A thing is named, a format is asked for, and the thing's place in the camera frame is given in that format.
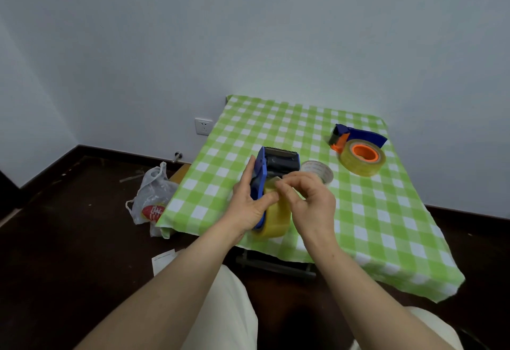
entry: electrical outlet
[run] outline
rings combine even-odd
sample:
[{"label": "electrical outlet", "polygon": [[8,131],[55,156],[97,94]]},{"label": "electrical outlet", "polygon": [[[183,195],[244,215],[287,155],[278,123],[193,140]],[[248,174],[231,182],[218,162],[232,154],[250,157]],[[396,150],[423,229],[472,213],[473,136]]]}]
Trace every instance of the electrical outlet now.
[{"label": "electrical outlet", "polygon": [[209,135],[213,130],[213,121],[209,119],[195,118],[196,133],[200,135]]}]

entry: yellow tape roll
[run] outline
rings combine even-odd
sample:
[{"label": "yellow tape roll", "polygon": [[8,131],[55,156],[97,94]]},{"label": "yellow tape roll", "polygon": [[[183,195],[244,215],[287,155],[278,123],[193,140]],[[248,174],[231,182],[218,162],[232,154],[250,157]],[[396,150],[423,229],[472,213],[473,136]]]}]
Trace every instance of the yellow tape roll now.
[{"label": "yellow tape roll", "polygon": [[370,177],[386,162],[384,152],[371,142],[352,139],[345,144],[340,154],[340,162],[350,172],[362,177]]},{"label": "yellow tape roll", "polygon": [[[264,194],[276,190],[275,179],[266,181],[264,185]],[[276,204],[271,205],[266,210],[266,219],[264,225],[259,230],[252,230],[256,238],[280,237],[287,233],[290,226],[290,205],[281,195]]]}]

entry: forearm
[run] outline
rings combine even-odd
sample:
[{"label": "forearm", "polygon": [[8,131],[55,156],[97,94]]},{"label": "forearm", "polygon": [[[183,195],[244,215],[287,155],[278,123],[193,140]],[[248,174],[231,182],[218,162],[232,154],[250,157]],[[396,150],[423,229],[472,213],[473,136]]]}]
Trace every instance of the forearm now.
[{"label": "forearm", "polygon": [[237,241],[220,220],[108,315],[77,349],[181,348]]},{"label": "forearm", "polygon": [[373,281],[334,237],[305,243],[363,350],[452,349]]}]

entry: person's right hand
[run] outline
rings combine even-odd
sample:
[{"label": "person's right hand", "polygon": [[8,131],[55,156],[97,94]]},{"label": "person's right hand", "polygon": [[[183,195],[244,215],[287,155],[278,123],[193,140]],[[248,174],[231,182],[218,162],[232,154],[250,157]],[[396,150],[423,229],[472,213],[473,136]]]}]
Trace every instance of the person's right hand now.
[{"label": "person's right hand", "polygon": [[[275,184],[289,202],[294,225],[305,244],[317,238],[335,236],[335,196],[317,175],[292,172]],[[302,200],[293,188],[301,193],[305,200]]]}]

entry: person's leg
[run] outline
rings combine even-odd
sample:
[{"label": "person's leg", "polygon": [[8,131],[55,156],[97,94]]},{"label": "person's leg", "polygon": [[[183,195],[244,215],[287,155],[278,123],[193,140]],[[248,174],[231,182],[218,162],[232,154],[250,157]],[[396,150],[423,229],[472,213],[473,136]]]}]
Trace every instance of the person's leg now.
[{"label": "person's leg", "polygon": [[[441,338],[450,344],[455,350],[463,350],[461,340],[456,331],[448,323],[431,312],[418,307],[406,307],[411,314],[429,326]],[[350,350],[361,350],[358,342],[354,340]]]},{"label": "person's leg", "polygon": [[222,265],[183,350],[257,348],[258,319],[241,281]]}]

